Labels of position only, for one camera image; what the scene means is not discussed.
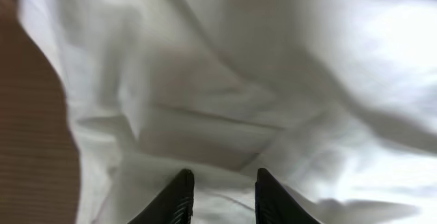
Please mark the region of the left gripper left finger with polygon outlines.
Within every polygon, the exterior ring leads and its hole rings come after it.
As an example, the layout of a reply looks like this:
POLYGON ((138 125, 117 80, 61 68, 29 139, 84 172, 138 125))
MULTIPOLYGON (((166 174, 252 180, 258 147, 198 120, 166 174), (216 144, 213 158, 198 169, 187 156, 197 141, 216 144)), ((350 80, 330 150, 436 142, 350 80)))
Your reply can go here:
POLYGON ((182 169, 128 224, 190 224, 193 216, 195 177, 182 169))

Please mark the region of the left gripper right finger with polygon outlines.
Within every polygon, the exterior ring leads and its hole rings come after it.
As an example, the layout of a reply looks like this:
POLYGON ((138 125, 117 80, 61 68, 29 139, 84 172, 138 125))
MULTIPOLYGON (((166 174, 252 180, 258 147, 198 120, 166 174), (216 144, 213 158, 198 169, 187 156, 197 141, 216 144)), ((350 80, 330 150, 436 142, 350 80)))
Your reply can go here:
POLYGON ((265 168, 257 170, 255 216, 257 224, 320 224, 265 168))

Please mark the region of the white t-shirt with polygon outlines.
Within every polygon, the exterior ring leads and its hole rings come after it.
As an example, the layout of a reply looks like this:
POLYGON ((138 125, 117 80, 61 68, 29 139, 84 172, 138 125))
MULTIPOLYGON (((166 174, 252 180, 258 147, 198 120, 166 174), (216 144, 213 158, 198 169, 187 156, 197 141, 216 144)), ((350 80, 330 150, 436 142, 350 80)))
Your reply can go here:
POLYGON ((436 0, 20 0, 79 150, 77 223, 183 168, 194 223, 268 169, 323 223, 436 222, 436 0))

